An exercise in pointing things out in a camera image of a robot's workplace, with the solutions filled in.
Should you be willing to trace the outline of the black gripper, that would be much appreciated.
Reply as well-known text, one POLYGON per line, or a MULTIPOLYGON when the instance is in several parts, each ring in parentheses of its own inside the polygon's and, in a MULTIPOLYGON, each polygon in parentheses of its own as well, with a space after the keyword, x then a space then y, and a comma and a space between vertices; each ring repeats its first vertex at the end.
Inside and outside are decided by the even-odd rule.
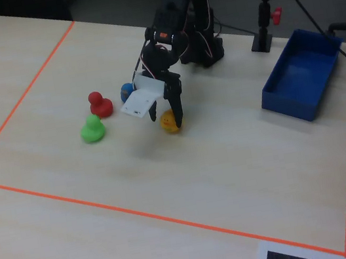
MULTIPOLYGON (((169 71, 170 67, 179 60, 177 48, 172 45, 168 50, 160 44, 149 42, 142 49, 142 62, 146 77, 164 81, 164 99, 168 100, 173 111, 175 124, 180 129, 183 121, 182 84, 180 75, 169 71)), ((152 122, 157 119, 157 102, 154 101, 149 108, 149 116, 152 122)))

